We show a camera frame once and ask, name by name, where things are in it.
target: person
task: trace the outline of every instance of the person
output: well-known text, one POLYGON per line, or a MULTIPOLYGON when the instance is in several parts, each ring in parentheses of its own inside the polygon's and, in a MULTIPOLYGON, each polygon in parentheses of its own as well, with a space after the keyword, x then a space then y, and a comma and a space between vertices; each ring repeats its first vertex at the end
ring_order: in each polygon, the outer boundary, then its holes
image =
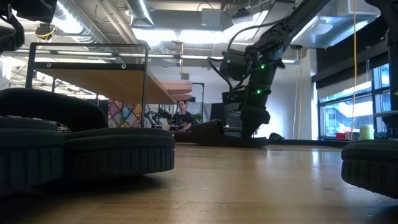
POLYGON ((178 102, 178 107, 180 111, 176 113, 173 117, 173 121, 175 121, 175 125, 180 126, 181 128, 177 131, 189 131, 194 122, 193 116, 191 113, 187 111, 187 101, 181 100, 178 102))

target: ceiling pipe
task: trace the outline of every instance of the ceiling pipe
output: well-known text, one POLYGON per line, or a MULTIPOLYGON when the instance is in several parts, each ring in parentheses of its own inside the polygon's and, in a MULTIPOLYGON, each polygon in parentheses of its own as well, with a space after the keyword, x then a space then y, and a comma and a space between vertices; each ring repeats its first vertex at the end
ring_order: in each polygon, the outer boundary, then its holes
POLYGON ((124 19, 120 16, 119 12, 115 9, 115 7, 109 2, 109 0, 102 0, 107 8, 109 9, 109 12, 113 14, 116 18, 117 21, 119 21, 120 26, 124 29, 126 34, 130 37, 131 41, 133 44, 137 44, 139 41, 137 40, 136 36, 131 30, 131 27, 127 26, 124 19))
MULTIPOLYGON (((73 0, 58 0, 53 23, 67 32, 67 28, 81 27, 81 32, 74 38, 81 43, 110 43, 110 41, 94 25, 91 19, 80 9, 73 0)), ((112 51, 111 48, 95 48, 100 51, 112 51)))
POLYGON ((132 17, 135 18, 131 20, 131 25, 135 21, 142 20, 146 24, 155 27, 154 21, 149 15, 149 5, 146 0, 126 0, 127 8, 132 12, 132 17))
POLYGON ((119 27, 118 23, 113 19, 112 15, 108 12, 108 10, 105 8, 104 4, 102 3, 101 0, 96 0, 98 8, 104 12, 105 16, 109 19, 109 21, 112 23, 114 28, 119 32, 120 36, 123 38, 124 41, 126 41, 127 44, 132 44, 132 40, 126 36, 126 34, 121 30, 119 27))

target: black robotic arm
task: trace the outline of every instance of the black robotic arm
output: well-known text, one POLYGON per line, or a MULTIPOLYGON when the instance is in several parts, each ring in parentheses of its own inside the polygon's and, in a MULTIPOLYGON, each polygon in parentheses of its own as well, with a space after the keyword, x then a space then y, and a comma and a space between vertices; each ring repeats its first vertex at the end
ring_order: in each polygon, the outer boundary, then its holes
POLYGON ((276 25, 263 33, 255 44, 246 47, 245 52, 229 48, 233 39, 227 51, 223 52, 224 59, 220 67, 222 76, 239 81, 249 77, 247 86, 223 93, 224 104, 240 103, 242 137, 250 138, 261 124, 268 124, 271 117, 265 105, 276 69, 284 68, 282 55, 292 39, 328 2, 303 0, 298 7, 293 7, 285 19, 277 21, 276 25))

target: light fixture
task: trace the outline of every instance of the light fixture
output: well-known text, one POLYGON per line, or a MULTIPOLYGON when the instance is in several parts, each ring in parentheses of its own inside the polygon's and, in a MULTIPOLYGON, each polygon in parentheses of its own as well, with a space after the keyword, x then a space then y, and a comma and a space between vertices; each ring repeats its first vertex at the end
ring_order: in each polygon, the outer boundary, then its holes
POLYGON ((117 60, 115 57, 87 57, 90 60, 117 60))
POLYGON ((177 40, 177 35, 174 30, 132 29, 132 31, 137 39, 144 40, 146 42, 177 40))
POLYGON ((181 59, 199 59, 206 60, 208 56, 199 56, 199 55, 181 55, 181 59))
POLYGON ((178 40, 191 44, 216 44, 223 41, 223 33, 221 31, 208 30, 183 30, 178 40))
POLYGON ((54 58, 46 58, 46 57, 37 57, 35 58, 35 62, 58 62, 54 58))
POLYGON ((120 57, 145 57, 144 54, 127 54, 127 53, 120 53, 120 57))
POLYGON ((87 56, 112 56, 112 53, 106 52, 78 52, 78 51, 63 51, 59 50, 60 55, 87 55, 87 56))
POLYGON ((282 62, 286 63, 286 64, 294 64, 294 63, 296 63, 295 60, 288 60, 288 59, 282 59, 282 62))
MULTIPOLYGON (((14 53, 29 53, 30 50, 29 49, 18 49, 16 50, 14 53)), ((49 50, 36 50, 37 54, 51 54, 51 51, 49 50)))
POLYGON ((297 38, 300 37, 300 36, 301 36, 308 28, 310 28, 310 26, 312 26, 312 24, 314 24, 317 20, 318 20, 318 16, 315 16, 314 18, 312 18, 312 19, 310 20, 310 22, 308 22, 308 23, 303 27, 303 29, 300 30, 300 32, 299 32, 295 37, 293 37, 292 42, 295 41, 295 40, 297 40, 297 38))
POLYGON ((57 61, 65 63, 106 63, 104 60, 88 60, 88 59, 74 59, 74 58, 57 58, 57 61))
POLYGON ((333 24, 328 24, 326 20, 319 19, 311 28, 310 33, 313 35, 323 35, 333 28, 333 24))
POLYGON ((149 54, 149 58, 174 58, 174 55, 149 54))

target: black cable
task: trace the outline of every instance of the black cable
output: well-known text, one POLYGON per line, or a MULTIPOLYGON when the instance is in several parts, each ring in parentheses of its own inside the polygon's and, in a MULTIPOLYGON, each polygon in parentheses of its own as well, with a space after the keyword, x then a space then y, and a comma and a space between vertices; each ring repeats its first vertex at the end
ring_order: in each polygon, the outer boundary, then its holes
POLYGON ((213 62, 211 62, 211 59, 210 59, 209 57, 207 58, 207 61, 209 62, 210 67, 211 67, 212 69, 214 69, 214 71, 216 71, 216 73, 217 73, 221 78, 223 78, 223 80, 225 80, 225 81, 228 83, 229 92, 230 92, 230 93, 233 93, 234 88, 233 88, 231 82, 230 82, 223 74, 221 74, 221 72, 214 66, 213 62))
POLYGON ((245 79, 246 79, 246 78, 242 79, 242 80, 234 87, 234 90, 240 89, 240 87, 241 87, 241 85, 242 85, 242 83, 243 83, 243 81, 244 81, 245 79))
POLYGON ((4 18, 3 16, 0 16, 0 19, 2 19, 4 22, 10 23, 10 20, 4 18))
POLYGON ((229 41, 227 50, 229 50, 229 49, 231 48, 232 42, 234 41, 234 39, 235 39, 240 33, 244 32, 244 31, 246 31, 246 30, 251 30, 251 29, 255 29, 255 28, 261 28, 261 27, 266 27, 266 26, 272 26, 272 25, 275 25, 275 24, 278 24, 278 23, 282 22, 283 20, 284 20, 284 19, 279 19, 278 21, 268 22, 268 23, 266 23, 266 24, 261 24, 261 25, 257 25, 257 26, 251 26, 251 27, 247 27, 247 28, 244 28, 244 29, 240 30, 240 31, 237 32, 237 33, 231 38, 231 40, 229 41))
POLYGON ((197 8, 197 11, 199 11, 199 7, 200 7, 204 2, 207 3, 212 9, 214 9, 214 7, 213 7, 209 2, 202 1, 201 3, 199 3, 199 6, 198 6, 198 8, 197 8))

